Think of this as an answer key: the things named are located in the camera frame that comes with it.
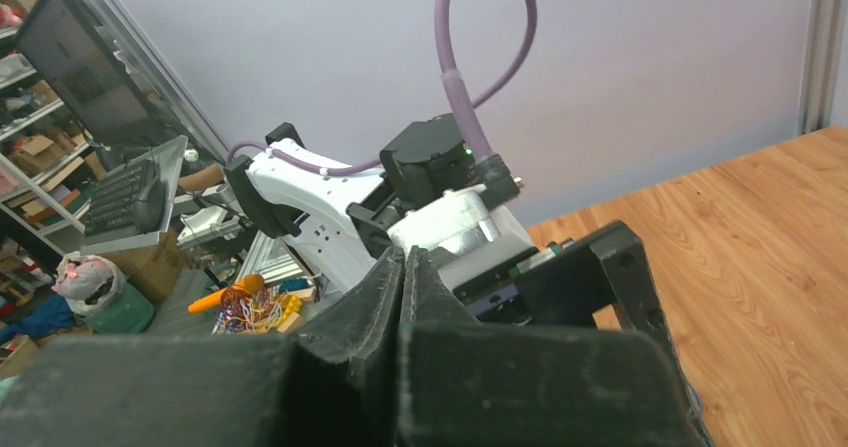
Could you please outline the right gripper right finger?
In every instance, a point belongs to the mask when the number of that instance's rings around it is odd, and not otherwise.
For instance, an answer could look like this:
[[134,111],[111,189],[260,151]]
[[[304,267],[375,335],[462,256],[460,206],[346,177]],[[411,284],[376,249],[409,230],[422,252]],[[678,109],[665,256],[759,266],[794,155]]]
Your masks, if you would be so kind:
[[612,307],[589,326],[482,323],[414,249],[404,282],[398,434],[409,446],[699,446],[683,376]]

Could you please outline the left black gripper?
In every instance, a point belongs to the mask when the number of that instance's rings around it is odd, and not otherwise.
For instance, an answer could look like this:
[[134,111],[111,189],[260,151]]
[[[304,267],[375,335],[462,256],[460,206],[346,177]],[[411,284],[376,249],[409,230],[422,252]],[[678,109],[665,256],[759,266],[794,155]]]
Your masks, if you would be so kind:
[[677,350],[641,238],[613,221],[568,245],[527,251],[452,289],[484,323],[589,326],[610,306],[619,325],[647,335],[683,386]]

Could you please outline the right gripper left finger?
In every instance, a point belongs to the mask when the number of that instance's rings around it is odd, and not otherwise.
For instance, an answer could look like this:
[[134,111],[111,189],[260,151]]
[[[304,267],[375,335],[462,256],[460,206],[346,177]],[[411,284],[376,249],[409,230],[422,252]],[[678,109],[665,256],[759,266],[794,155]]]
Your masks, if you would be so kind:
[[404,255],[291,333],[79,335],[1,403],[5,446],[391,446]]

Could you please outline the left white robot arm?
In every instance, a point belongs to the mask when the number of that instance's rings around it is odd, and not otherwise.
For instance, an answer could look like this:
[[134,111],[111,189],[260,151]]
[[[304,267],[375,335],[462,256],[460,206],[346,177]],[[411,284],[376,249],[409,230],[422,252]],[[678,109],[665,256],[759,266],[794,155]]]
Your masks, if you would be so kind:
[[534,247],[507,207],[520,179],[498,155],[477,160],[452,115],[410,124],[363,167],[309,151],[290,123],[256,149],[248,157],[234,148],[228,158],[240,206],[337,284],[354,283],[390,246],[420,247],[478,319],[591,325],[609,306],[623,328],[648,334],[686,383],[642,240],[615,221]]

